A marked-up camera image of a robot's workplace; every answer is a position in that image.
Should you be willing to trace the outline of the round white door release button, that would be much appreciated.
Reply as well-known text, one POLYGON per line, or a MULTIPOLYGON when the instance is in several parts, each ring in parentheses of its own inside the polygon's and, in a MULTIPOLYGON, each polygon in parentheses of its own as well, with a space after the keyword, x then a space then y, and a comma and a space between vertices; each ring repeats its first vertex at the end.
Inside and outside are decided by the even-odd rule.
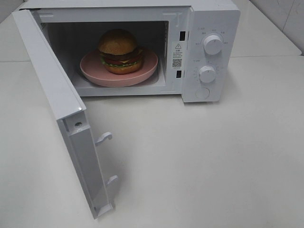
POLYGON ((195 92, 197 98, 204 100, 207 99, 210 95, 210 90, 208 88, 200 88, 195 92))

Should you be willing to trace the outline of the toy burger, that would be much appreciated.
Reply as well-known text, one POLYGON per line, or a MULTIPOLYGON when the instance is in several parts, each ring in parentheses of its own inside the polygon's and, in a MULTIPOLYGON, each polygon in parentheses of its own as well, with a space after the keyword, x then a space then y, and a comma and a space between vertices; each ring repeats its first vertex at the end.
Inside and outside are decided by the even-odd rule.
POLYGON ((97 46, 104 67, 114 74, 128 74, 139 70, 143 64, 143 48, 135 36, 124 29, 104 33, 97 46))

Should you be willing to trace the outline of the pink round plate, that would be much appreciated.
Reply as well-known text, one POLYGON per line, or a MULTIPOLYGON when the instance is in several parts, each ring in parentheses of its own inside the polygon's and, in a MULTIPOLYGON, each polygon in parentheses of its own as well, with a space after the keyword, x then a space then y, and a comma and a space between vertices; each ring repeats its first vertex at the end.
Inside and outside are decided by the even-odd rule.
POLYGON ((84 76, 92 83, 105 87, 126 87, 139 84, 150 78, 157 69, 158 57, 146 50, 144 62, 140 69, 128 74, 114 74, 109 72, 102 64, 98 51, 85 55, 80 62, 80 69, 84 76))

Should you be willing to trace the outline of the white microwave door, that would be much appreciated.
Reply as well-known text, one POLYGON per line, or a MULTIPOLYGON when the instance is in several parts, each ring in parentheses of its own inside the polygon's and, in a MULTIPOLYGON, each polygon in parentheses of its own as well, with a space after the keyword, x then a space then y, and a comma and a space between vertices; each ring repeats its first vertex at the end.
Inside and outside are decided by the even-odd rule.
POLYGON ((93 139, 86 106, 44 36, 38 14, 23 9, 12 15, 96 219, 114 207, 108 191, 118 177, 104 180, 96 151, 98 145, 112 138, 112 133, 105 132, 96 141, 93 139))

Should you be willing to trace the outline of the lower white microwave knob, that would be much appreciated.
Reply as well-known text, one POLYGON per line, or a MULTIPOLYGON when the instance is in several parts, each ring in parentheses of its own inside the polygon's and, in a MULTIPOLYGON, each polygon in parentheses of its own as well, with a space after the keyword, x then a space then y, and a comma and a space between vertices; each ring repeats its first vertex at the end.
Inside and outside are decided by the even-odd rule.
POLYGON ((217 76, 216 70, 213 66, 203 66, 199 70, 199 79, 203 83, 211 83, 217 76))

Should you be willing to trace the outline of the white microwave knob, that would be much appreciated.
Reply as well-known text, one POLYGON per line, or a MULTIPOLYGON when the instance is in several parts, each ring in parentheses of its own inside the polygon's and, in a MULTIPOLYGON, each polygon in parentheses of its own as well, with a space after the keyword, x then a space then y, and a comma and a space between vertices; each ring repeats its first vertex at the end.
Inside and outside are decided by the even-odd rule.
POLYGON ((216 70, 213 66, 203 66, 199 70, 199 79, 203 83, 211 83, 217 76, 216 70))
POLYGON ((209 55, 216 55, 222 50, 223 41, 219 35, 211 34, 203 40, 204 50, 209 55))

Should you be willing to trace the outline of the white microwave oven body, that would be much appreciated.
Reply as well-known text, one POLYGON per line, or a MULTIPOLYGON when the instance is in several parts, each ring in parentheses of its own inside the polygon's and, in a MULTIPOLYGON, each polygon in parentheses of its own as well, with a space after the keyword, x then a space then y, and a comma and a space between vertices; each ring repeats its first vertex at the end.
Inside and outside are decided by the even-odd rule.
POLYGON ((20 10, 38 14, 44 36, 80 97, 173 94, 184 102, 220 99, 240 17, 230 0, 29 0, 20 10), (155 52, 163 81, 128 87, 73 84, 83 56, 97 48, 103 33, 117 28, 130 31, 140 46, 155 52), (203 46, 211 34, 223 41, 216 55, 203 46), (216 70, 211 83, 200 81, 203 66, 216 70), (210 95, 201 100, 195 92, 204 87, 210 95))

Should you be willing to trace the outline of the glass microwave turntable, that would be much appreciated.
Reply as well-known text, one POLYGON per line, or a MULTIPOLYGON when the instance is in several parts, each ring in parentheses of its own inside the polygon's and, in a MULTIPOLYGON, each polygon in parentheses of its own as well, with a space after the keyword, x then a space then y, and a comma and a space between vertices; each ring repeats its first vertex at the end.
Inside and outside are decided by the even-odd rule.
POLYGON ((149 65, 144 63, 143 66, 132 73, 114 74, 106 70, 104 65, 88 64, 84 65, 78 73, 72 77, 72 82, 78 87, 84 87, 85 83, 89 86, 103 87, 128 87, 154 85, 158 81, 163 81, 163 75, 159 72, 158 65, 149 65))

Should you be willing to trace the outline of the upper white microwave knob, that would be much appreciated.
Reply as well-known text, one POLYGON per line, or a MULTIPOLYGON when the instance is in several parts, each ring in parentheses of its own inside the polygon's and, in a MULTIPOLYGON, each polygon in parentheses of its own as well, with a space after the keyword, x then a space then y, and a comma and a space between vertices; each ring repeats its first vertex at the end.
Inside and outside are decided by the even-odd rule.
POLYGON ((211 34, 203 40, 204 50, 209 55, 216 55, 222 50, 223 41, 219 35, 211 34))

